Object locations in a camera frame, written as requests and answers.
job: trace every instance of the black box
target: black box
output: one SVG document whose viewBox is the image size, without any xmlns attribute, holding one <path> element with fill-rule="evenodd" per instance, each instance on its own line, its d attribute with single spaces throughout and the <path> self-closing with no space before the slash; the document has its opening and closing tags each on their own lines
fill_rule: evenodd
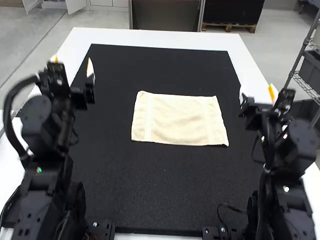
<svg viewBox="0 0 320 240">
<path fill-rule="evenodd" d="M 132 0 L 133 29 L 197 32 L 200 0 Z"/>
<path fill-rule="evenodd" d="M 255 25 L 265 0 L 206 0 L 203 21 L 215 24 Z"/>
<path fill-rule="evenodd" d="M 315 50 L 304 51 L 304 60 L 299 71 L 299 76 L 320 93 L 320 55 Z"/>
</svg>

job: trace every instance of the black rubber mat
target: black rubber mat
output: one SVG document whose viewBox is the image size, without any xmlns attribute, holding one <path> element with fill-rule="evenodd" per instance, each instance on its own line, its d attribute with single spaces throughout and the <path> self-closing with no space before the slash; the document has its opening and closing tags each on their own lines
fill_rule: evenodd
<svg viewBox="0 0 320 240">
<path fill-rule="evenodd" d="M 118 230 L 197 232 L 219 224 L 219 203 L 246 208 L 262 167 L 250 156 L 256 134 L 238 117 L 240 83 L 228 52 L 93 44 L 73 86 L 84 86 L 88 57 L 96 104 L 77 112 L 80 141 L 70 150 L 73 178 L 86 190 L 87 216 L 110 219 Z M 217 96 L 229 147 L 131 141 L 141 90 Z M 246 225 L 245 216 L 221 214 L 230 226 Z"/>
</svg>

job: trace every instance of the white cabinet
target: white cabinet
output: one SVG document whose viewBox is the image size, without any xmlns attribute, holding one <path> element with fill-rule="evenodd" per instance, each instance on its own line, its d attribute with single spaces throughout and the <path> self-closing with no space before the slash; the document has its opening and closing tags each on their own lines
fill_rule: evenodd
<svg viewBox="0 0 320 240">
<path fill-rule="evenodd" d="M 43 1 L 43 0 L 22 0 L 26 13 L 40 5 L 44 9 L 67 9 L 69 14 L 87 7 L 87 0 L 65 0 L 65 1 Z"/>
<path fill-rule="evenodd" d="M 32 9 L 42 3 L 42 0 L 22 0 L 26 13 L 29 13 Z"/>
<path fill-rule="evenodd" d="M 73 14 L 80 9 L 128 12 L 128 0 L 22 0 L 26 13 L 40 5 L 43 9 L 67 9 Z"/>
<path fill-rule="evenodd" d="M 90 0 L 92 6 L 110 6 L 112 7 L 112 0 Z"/>
<path fill-rule="evenodd" d="M 127 8 L 128 7 L 128 0 L 112 0 L 114 7 L 122 7 Z"/>
</svg>

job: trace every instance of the wooden pallet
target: wooden pallet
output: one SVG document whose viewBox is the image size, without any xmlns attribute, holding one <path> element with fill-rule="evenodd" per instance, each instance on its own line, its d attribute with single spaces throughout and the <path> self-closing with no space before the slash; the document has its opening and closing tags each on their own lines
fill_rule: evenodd
<svg viewBox="0 0 320 240">
<path fill-rule="evenodd" d="M 225 27 L 225 31 L 227 33 L 230 33 L 231 32 L 231 29 L 232 27 L 241 27 L 241 28 L 246 28 L 248 29 L 248 31 L 251 33 L 251 34 L 254 34 L 256 32 L 256 28 L 257 28 L 257 25 L 254 24 L 231 24 L 231 23 L 211 23 L 211 22 L 203 22 L 202 23 L 202 31 L 206 31 L 207 30 L 207 26 L 218 26 L 218 27 Z"/>
</svg>

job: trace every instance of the beige towel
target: beige towel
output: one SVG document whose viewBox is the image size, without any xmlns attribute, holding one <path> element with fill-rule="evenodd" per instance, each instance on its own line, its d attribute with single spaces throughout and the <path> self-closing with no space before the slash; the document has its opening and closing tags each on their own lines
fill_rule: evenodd
<svg viewBox="0 0 320 240">
<path fill-rule="evenodd" d="M 138 92 L 131 139 L 175 145 L 229 146 L 216 96 Z"/>
</svg>

